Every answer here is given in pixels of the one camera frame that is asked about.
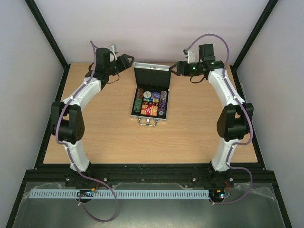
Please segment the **white dealer button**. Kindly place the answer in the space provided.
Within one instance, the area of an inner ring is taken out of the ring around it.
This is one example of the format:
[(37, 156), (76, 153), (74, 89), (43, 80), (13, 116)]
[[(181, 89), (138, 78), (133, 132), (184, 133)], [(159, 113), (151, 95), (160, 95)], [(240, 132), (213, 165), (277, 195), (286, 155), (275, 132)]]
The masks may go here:
[(143, 93), (143, 98), (144, 99), (150, 99), (152, 97), (152, 93), (150, 92), (150, 91), (145, 91), (144, 93)]

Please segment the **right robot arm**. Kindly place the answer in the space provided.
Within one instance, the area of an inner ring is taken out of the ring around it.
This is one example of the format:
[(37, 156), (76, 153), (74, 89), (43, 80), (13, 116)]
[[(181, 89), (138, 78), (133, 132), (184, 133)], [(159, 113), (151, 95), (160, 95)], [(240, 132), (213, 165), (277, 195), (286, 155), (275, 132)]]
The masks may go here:
[(245, 135), (253, 132), (251, 124), (253, 105), (246, 103), (232, 85), (228, 72), (222, 61), (217, 61), (213, 44), (199, 46), (199, 61), (195, 61), (191, 49), (184, 51), (186, 61), (178, 61), (170, 67), (177, 76), (200, 76), (212, 85), (223, 107), (217, 121), (217, 132), (220, 137), (216, 155), (211, 160), (213, 171), (207, 174), (208, 183), (218, 186), (223, 180), (222, 171), (230, 169), (231, 157), (238, 145), (242, 144)]

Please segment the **aluminium poker case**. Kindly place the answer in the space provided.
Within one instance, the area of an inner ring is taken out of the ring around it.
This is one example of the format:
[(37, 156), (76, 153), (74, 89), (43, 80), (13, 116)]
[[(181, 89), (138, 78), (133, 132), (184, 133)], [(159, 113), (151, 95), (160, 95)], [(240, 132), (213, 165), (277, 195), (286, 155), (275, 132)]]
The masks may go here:
[(171, 72), (168, 65), (135, 62), (136, 90), (131, 117), (141, 126), (156, 127), (167, 120)]

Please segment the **red card deck box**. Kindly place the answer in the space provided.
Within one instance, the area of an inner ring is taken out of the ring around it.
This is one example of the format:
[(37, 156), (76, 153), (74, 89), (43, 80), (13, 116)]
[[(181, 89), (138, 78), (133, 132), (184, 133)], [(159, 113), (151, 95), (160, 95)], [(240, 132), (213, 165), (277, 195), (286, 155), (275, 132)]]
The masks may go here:
[(142, 105), (141, 114), (148, 116), (157, 116), (158, 106), (155, 104)]

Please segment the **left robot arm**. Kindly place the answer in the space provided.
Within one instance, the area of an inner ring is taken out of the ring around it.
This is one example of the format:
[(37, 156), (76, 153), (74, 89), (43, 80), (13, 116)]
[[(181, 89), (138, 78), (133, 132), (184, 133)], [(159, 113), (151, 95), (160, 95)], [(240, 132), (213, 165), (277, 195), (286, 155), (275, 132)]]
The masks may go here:
[(94, 61), (80, 86), (66, 99), (54, 101), (51, 106), (50, 126), (57, 144), (62, 145), (69, 157), (70, 168), (85, 172), (90, 164), (86, 156), (83, 135), (83, 111), (91, 99), (109, 83), (109, 78), (130, 68), (134, 57), (117, 55), (115, 45), (92, 46)]

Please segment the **purple round button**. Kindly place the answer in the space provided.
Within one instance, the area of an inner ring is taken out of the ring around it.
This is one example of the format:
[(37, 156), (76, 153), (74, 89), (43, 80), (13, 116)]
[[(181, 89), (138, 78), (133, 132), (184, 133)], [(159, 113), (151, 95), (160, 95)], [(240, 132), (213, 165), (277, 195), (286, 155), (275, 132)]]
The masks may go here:
[(153, 99), (158, 100), (158, 99), (160, 99), (160, 97), (161, 97), (161, 94), (160, 94), (159, 92), (154, 92), (154, 93), (152, 94), (152, 98), (153, 98)]

